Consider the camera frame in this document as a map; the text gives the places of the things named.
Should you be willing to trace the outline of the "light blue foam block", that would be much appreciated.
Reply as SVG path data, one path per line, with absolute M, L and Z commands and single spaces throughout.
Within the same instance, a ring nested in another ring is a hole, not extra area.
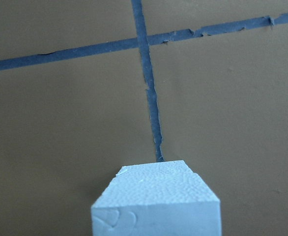
M 184 161 L 122 167 L 91 207 L 95 236 L 220 236 L 220 200 Z

